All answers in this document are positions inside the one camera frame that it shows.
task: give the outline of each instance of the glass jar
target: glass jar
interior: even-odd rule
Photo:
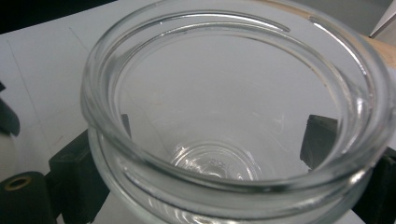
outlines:
[[[384,151],[394,93],[371,46],[312,9],[175,0],[100,38],[81,104],[103,179],[146,223],[329,223]],[[338,120],[313,170],[311,114]]]

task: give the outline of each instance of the gray surface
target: gray surface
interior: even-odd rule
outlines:
[[[370,35],[392,0],[290,0],[322,11],[350,28]]]

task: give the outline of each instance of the jar rim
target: jar rim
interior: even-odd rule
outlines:
[[[351,175],[361,174],[359,171],[365,173],[368,169],[374,166],[376,160],[378,160],[382,154],[381,150],[375,150],[386,146],[385,144],[390,139],[391,133],[395,128],[395,88],[393,86],[393,80],[388,74],[387,68],[382,63],[376,52],[363,38],[338,21],[325,16],[322,13],[316,12],[313,9],[280,1],[262,1],[262,3],[267,4],[270,7],[281,8],[289,13],[302,16],[307,20],[312,18],[321,18],[328,21],[330,24],[326,25],[330,26],[334,31],[338,32],[342,38],[344,38],[345,42],[341,42],[340,44],[350,45],[353,47],[351,54],[355,57],[359,57],[361,66],[364,67],[367,73],[365,75],[369,81],[374,83],[373,89],[371,90],[373,91],[372,94],[375,98],[375,104],[372,108],[373,114],[365,123],[365,126],[370,127],[370,130],[364,130],[364,133],[361,133],[361,136],[365,136],[366,139],[357,139],[355,144],[351,146],[360,147],[360,150],[357,153],[345,153],[343,156],[325,164],[323,167],[304,175],[292,176],[287,179],[239,181],[212,178],[188,172],[177,168],[172,164],[161,161],[144,150],[137,150],[133,153],[129,150],[125,150],[125,148],[128,148],[128,146],[132,144],[131,139],[120,131],[116,125],[116,121],[112,118],[111,109],[106,105],[106,102],[100,98],[101,96],[98,95],[95,86],[98,84],[98,71],[103,69],[100,64],[101,61],[98,59],[101,58],[102,60],[106,60],[106,57],[108,57],[107,54],[112,50],[106,49],[104,42],[109,40],[118,42],[125,37],[119,36],[116,39],[110,39],[110,36],[115,33],[116,30],[120,29],[125,22],[133,20],[135,17],[154,8],[158,8],[166,4],[171,5],[177,2],[182,1],[172,0],[150,4],[131,13],[121,21],[118,21],[99,39],[87,61],[81,90],[81,106],[83,115],[91,126],[101,132],[104,136],[112,139],[112,144],[114,144],[114,146],[116,146],[124,156],[129,158],[139,158],[139,160],[143,161],[151,169],[160,168],[163,172],[166,172],[169,175],[197,183],[205,181],[206,184],[210,183],[211,186],[223,189],[254,189],[258,187],[274,187],[281,189],[307,188],[334,181],[336,178],[350,178]],[[248,0],[246,1],[246,4],[251,2],[257,1]]]

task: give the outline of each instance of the empty jar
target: empty jar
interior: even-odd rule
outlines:
[[[145,223],[335,221],[395,126],[394,84],[371,46],[279,1],[133,12],[93,48],[81,104],[103,179]],[[338,120],[315,169],[300,159],[312,114]]]

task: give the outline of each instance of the black plastic object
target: black plastic object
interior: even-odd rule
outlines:
[[[6,87],[0,82],[0,91]],[[0,133],[18,135],[21,125],[18,116],[12,109],[0,99]]]
[[[54,215],[65,223],[93,222],[109,193],[93,163],[85,131],[49,160]]]
[[[38,172],[14,175],[0,183],[1,224],[55,224],[45,177]]]
[[[311,169],[329,155],[337,120],[310,115],[300,159]],[[388,148],[373,170],[370,182],[352,209],[366,224],[393,224],[396,219],[396,151]]]

